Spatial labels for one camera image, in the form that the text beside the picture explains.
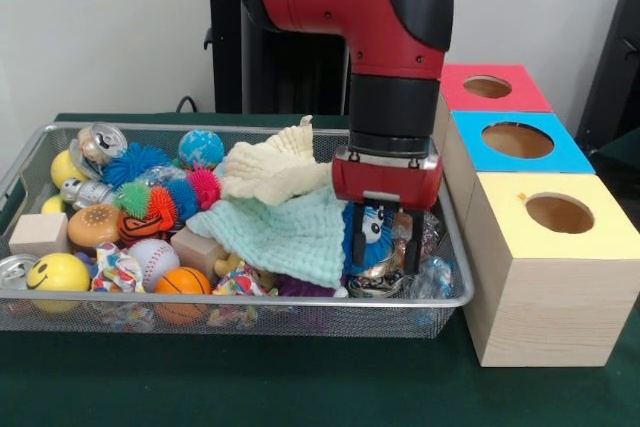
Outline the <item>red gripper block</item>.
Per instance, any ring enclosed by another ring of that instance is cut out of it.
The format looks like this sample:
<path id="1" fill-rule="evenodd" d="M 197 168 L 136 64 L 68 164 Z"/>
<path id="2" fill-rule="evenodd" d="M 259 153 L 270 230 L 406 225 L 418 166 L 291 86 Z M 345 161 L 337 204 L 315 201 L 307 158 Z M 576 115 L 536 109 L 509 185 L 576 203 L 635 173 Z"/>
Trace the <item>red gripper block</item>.
<path id="1" fill-rule="evenodd" d="M 411 211 L 411 237 L 406 243 L 404 270 L 419 270 L 424 230 L 424 212 L 436 202 L 442 178 L 442 158 L 431 154 L 425 158 L 377 157 L 339 146 L 332 161 L 332 182 L 336 197 L 357 202 L 352 217 L 352 264 L 362 267 L 366 235 L 362 230 L 365 206 L 370 203 L 394 204 Z"/>

